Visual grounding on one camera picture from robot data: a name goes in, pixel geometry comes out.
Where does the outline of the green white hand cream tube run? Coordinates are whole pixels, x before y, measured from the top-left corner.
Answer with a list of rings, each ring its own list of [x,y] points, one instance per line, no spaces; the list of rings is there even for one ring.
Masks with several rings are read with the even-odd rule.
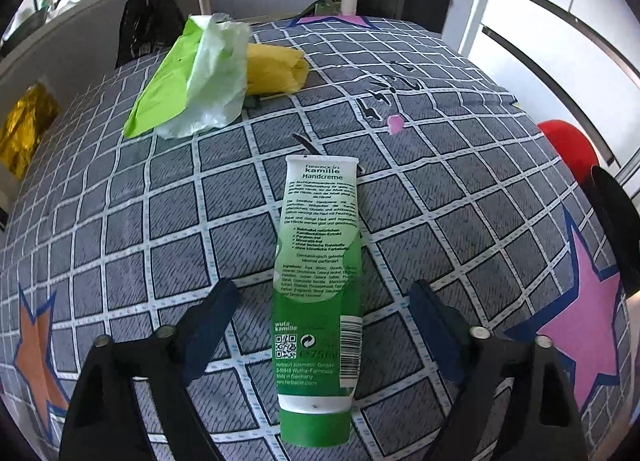
[[[292,155],[274,259],[272,364],[282,441],[347,443],[362,353],[358,161]]]

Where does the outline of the grey checkered star rug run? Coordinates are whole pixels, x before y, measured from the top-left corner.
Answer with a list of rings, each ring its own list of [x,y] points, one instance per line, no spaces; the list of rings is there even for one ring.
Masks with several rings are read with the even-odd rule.
[[[126,138],[152,55],[79,93],[43,140],[1,238],[1,384],[41,458],[94,339],[173,325],[220,278],[241,302],[196,410],[229,460],[417,460],[457,395],[408,308],[428,281],[472,325],[521,322],[560,343],[589,451],[626,415],[634,363],[614,254],[596,213],[504,88],[426,30],[373,19],[275,22],[259,43],[296,48],[294,95],[228,128]],[[306,145],[360,165],[363,355],[348,442],[280,436],[271,279],[285,159]]]

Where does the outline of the gold foil wrapper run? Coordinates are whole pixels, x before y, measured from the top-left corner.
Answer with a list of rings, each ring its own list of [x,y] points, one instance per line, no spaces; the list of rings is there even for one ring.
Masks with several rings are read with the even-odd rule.
[[[54,96],[36,82],[17,100],[1,129],[1,163],[21,181],[45,132],[62,112]]]

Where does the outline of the green plastic bag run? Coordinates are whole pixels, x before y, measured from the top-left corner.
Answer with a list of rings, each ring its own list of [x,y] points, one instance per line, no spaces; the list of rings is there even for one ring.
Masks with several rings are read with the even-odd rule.
[[[196,15],[139,95],[122,134],[152,131],[164,140],[221,129],[236,120],[247,90],[252,32],[228,16]]]

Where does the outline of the black plastic bag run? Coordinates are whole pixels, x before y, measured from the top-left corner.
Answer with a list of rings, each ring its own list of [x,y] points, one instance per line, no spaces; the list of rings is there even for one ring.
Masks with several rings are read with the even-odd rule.
[[[115,68],[171,48],[185,25],[175,0],[127,0],[120,18]]]

